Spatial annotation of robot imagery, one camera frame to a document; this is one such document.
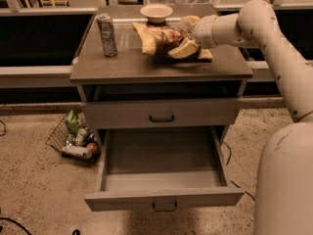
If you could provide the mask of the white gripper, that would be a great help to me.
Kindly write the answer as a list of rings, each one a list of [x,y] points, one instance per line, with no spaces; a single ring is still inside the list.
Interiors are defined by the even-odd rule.
[[[186,16],[180,20],[180,25],[188,30],[193,30],[193,38],[186,37],[178,47],[170,50],[168,56],[173,59],[185,59],[195,54],[199,45],[203,49],[215,48],[213,25],[217,19],[216,15],[199,18],[198,16]]]

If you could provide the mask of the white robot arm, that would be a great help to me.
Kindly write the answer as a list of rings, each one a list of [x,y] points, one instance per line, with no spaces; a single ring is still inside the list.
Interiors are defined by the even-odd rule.
[[[180,24],[205,49],[258,48],[280,93],[265,100],[271,133],[255,173],[251,235],[313,235],[313,68],[284,36],[274,8],[246,2],[237,14],[184,15]],[[277,115],[284,121],[278,122]]]

